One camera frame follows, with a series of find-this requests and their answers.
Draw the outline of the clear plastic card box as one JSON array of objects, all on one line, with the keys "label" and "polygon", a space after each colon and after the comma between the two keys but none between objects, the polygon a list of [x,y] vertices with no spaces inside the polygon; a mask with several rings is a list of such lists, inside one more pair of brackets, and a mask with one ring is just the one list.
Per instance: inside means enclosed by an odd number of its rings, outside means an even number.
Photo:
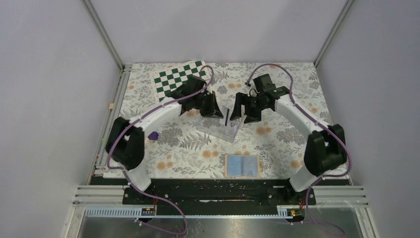
[{"label": "clear plastic card box", "polygon": [[230,120],[230,116],[224,115],[221,119],[201,118],[197,129],[205,134],[217,137],[229,143],[234,143],[241,126],[241,119]]}]

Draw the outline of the beige card holder wallet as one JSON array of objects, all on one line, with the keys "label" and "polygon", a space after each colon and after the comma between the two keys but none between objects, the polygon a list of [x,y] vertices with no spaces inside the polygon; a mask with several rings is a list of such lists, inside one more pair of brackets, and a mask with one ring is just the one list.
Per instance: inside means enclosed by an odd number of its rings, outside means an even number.
[{"label": "beige card holder wallet", "polygon": [[261,177],[260,157],[226,154],[224,176],[228,178],[259,179]]}]

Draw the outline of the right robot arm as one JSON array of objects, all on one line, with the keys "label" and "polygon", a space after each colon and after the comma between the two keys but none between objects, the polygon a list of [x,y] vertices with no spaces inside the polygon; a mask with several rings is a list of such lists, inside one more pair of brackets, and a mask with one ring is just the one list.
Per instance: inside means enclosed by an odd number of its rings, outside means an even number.
[{"label": "right robot arm", "polygon": [[345,136],[342,126],[329,125],[301,107],[290,90],[276,87],[268,74],[253,80],[256,94],[236,93],[230,120],[245,115],[244,123],[262,120],[262,111],[270,109],[285,117],[306,139],[304,165],[289,178],[284,198],[297,204],[304,197],[304,190],[314,184],[325,172],[336,169],[347,162],[344,149]]}]

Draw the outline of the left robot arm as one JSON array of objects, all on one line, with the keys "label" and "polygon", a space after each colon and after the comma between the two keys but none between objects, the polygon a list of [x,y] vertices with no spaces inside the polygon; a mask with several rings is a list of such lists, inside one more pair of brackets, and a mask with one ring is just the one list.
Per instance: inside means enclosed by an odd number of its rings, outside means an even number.
[{"label": "left robot arm", "polygon": [[112,170],[111,161],[117,162],[115,169],[122,170],[129,185],[136,188],[134,196],[139,202],[147,204],[154,196],[153,189],[149,187],[151,178],[141,165],[146,156],[146,139],[162,125],[192,109],[199,110],[204,118],[223,118],[210,85],[210,81],[190,75],[186,83],[168,93],[157,106],[144,114],[114,120],[105,146],[106,165]]}]

